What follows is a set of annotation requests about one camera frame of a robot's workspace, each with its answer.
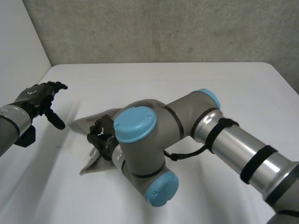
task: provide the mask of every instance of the gray robot arm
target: gray robot arm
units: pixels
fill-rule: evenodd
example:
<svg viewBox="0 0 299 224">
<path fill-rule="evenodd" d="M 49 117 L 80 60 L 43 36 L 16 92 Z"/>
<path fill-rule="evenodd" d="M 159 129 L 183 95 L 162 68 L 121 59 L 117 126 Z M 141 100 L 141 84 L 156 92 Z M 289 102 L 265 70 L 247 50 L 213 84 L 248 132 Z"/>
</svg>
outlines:
<svg viewBox="0 0 299 224">
<path fill-rule="evenodd" d="M 13 144 L 27 147 L 35 142 L 33 118 L 45 115 L 58 129 L 64 129 L 64 122 L 51 110 L 54 96 L 67 86 L 60 82 L 34 85 L 20 93 L 9 105 L 0 108 L 0 156 Z"/>
<path fill-rule="evenodd" d="M 155 109 L 129 108 L 114 119 L 114 129 L 119 145 L 112 160 L 151 205 L 163 206 L 178 189 L 164 150 L 191 136 L 262 194 L 277 213 L 269 223 L 281 218 L 298 222 L 299 163 L 223 117 L 210 91 L 194 91 Z"/>
<path fill-rule="evenodd" d="M 5 105 L 0 108 L 0 156 L 31 126 L 30 116 L 22 108 Z"/>
</svg>

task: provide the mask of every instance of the concrete wall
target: concrete wall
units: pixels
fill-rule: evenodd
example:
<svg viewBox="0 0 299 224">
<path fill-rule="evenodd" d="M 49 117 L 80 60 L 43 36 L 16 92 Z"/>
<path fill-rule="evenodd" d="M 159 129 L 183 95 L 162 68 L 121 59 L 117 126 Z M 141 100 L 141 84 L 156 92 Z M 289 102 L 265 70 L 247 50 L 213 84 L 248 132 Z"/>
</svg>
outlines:
<svg viewBox="0 0 299 224">
<path fill-rule="evenodd" d="M 23 0 L 52 65 L 267 62 L 299 91 L 298 0 Z"/>
</svg>

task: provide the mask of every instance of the silver tube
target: silver tube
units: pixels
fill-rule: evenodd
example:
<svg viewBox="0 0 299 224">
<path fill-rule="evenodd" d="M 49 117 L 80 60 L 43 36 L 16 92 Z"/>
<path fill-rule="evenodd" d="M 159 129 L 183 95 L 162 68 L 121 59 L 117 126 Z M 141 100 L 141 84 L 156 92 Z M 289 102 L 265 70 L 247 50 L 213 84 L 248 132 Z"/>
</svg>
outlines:
<svg viewBox="0 0 299 224">
<path fill-rule="evenodd" d="M 219 110 L 206 115 L 196 127 L 194 139 L 205 143 L 220 118 L 223 118 L 223 115 Z M 233 125 L 221 131 L 213 143 L 212 151 L 240 174 L 249 160 L 264 146 L 266 144 L 239 126 Z M 282 181 L 279 177 L 285 176 L 292 167 L 294 167 L 293 162 L 279 153 L 274 153 L 259 166 L 249 183 L 266 196 Z"/>
<path fill-rule="evenodd" d="M 20 136 L 30 127 L 30 116 L 22 108 L 15 105 L 5 105 L 0 108 L 0 115 L 12 120 L 20 130 Z"/>
</svg>

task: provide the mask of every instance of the table surface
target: table surface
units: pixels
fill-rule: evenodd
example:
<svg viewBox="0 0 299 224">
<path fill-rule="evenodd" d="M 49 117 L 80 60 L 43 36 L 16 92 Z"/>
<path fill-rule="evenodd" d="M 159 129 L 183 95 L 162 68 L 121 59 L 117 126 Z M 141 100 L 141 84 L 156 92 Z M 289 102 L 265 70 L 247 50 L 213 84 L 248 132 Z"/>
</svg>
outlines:
<svg viewBox="0 0 299 224">
<path fill-rule="evenodd" d="M 201 88 L 213 91 L 224 116 L 283 155 L 299 160 L 299 97 L 266 63 L 136 63 L 58 65 L 41 81 L 69 86 L 53 110 L 66 123 L 154 98 L 169 103 Z M 0 222 L 35 224 L 258 224 L 274 214 L 253 187 L 208 151 L 166 164 L 179 178 L 176 195 L 153 208 L 117 169 L 79 175 L 92 146 L 70 128 L 38 117 L 36 143 L 13 146 L 0 159 Z M 186 138 L 169 152 L 201 145 Z"/>
</svg>

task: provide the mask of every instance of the blue joint cap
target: blue joint cap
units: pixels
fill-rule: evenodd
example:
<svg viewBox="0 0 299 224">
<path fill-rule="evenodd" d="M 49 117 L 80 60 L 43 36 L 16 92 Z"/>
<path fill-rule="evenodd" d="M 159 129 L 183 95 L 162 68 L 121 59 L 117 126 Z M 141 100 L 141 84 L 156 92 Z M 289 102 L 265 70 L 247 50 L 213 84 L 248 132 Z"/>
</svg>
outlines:
<svg viewBox="0 0 299 224">
<path fill-rule="evenodd" d="M 161 207 L 171 200 L 178 190 L 178 177 L 171 171 L 159 176 L 145 193 L 145 200 L 154 207 Z"/>
<path fill-rule="evenodd" d="M 212 93 L 212 92 L 209 91 L 208 89 L 200 89 L 200 90 L 196 90 L 196 91 L 198 91 L 198 92 L 203 92 L 203 93 L 207 94 L 209 97 L 211 97 L 211 98 L 215 101 L 218 110 L 220 110 L 220 103 L 219 103 L 219 100 L 217 99 L 217 97 L 216 97 L 216 95 L 215 95 L 214 93 Z"/>
<path fill-rule="evenodd" d="M 136 142 L 147 136 L 156 122 L 157 115 L 149 107 L 131 107 L 114 120 L 115 136 L 121 143 Z"/>
</svg>

